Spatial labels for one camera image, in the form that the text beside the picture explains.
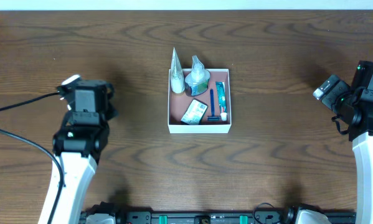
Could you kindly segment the clear foam pump bottle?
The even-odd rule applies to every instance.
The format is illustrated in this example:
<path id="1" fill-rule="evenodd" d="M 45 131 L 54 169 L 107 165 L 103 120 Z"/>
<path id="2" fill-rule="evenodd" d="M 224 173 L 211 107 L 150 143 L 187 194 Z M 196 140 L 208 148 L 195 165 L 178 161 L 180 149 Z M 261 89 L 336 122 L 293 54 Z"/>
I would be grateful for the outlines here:
<path id="1" fill-rule="evenodd" d="M 188 92 L 191 96 L 203 94 L 208 89 L 210 72 L 205 69 L 203 63 L 196 55 L 192 56 L 192 70 L 185 78 Z"/>

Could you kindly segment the white Pantene tube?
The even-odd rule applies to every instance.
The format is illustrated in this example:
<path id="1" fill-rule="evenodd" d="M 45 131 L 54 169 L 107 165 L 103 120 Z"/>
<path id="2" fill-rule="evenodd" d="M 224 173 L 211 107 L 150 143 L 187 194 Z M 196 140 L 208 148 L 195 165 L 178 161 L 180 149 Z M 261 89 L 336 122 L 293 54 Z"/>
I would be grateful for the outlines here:
<path id="1" fill-rule="evenodd" d="M 186 88 L 183 70 L 175 48 L 173 48 L 171 59 L 170 85 L 171 90 L 176 94 L 183 93 Z"/>

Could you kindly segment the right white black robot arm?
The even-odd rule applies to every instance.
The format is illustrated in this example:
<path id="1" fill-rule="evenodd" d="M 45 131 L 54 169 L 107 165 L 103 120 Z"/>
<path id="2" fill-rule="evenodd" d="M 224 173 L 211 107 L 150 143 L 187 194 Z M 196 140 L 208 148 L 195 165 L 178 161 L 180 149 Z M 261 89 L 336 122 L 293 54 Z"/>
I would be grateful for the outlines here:
<path id="1" fill-rule="evenodd" d="M 373 62 L 361 60 L 350 85 L 331 75 L 313 96 L 347 124 L 357 170 L 356 223 L 373 223 Z"/>

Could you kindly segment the green white toothbrush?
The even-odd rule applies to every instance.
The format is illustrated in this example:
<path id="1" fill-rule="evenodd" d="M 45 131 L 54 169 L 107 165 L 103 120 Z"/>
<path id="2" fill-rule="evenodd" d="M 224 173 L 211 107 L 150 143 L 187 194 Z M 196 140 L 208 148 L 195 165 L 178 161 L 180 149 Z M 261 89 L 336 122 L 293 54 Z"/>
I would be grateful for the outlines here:
<path id="1" fill-rule="evenodd" d="M 68 85 L 69 83 L 72 83 L 72 82 L 77 81 L 79 79 L 81 79 L 81 76 L 79 74 L 74 74 L 71 77 L 69 77 L 68 79 L 64 80 L 61 83 L 61 85 Z"/>

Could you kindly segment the green white toothpaste tube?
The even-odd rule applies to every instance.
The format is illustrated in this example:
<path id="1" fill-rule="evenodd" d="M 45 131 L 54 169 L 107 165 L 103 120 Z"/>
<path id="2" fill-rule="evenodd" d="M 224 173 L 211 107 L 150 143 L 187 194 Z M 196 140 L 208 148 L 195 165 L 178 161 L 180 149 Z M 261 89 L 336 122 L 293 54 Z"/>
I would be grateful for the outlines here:
<path id="1" fill-rule="evenodd" d="M 217 88 L 220 117 L 222 121 L 227 121 L 227 103 L 226 103 L 226 95 L 225 95 L 225 85 L 224 85 L 224 82 L 216 82 L 215 85 Z"/>

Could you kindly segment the blue disposable razor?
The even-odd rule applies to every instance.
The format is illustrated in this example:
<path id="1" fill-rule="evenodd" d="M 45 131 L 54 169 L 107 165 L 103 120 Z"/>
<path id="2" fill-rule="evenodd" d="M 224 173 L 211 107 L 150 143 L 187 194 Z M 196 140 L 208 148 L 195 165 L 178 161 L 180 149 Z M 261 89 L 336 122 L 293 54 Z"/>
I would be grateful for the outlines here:
<path id="1" fill-rule="evenodd" d="M 215 101 L 214 101 L 214 91 L 210 89 L 210 112 L 211 115 L 207 117 L 208 121 L 219 121 L 220 116 L 215 115 Z"/>

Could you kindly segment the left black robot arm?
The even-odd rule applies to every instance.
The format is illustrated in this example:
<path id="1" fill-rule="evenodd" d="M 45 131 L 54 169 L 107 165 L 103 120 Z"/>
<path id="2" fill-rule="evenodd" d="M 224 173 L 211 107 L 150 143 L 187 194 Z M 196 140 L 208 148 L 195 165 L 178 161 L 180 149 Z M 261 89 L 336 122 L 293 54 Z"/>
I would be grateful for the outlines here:
<path id="1" fill-rule="evenodd" d="M 109 120 L 118 112 L 110 103 L 112 84 L 73 75 L 57 87 L 67 101 L 52 145 L 54 161 L 39 223 L 78 223 L 85 195 L 108 144 Z"/>

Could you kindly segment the green Dettol soap bar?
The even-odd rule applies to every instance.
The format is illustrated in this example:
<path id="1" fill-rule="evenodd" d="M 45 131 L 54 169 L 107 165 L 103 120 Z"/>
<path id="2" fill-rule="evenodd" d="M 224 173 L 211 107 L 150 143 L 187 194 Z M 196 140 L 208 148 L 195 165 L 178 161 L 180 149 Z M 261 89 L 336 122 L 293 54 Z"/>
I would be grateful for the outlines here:
<path id="1" fill-rule="evenodd" d="M 193 99 L 188 109 L 181 118 L 181 122 L 188 125 L 199 125 L 208 106 L 198 100 Z"/>

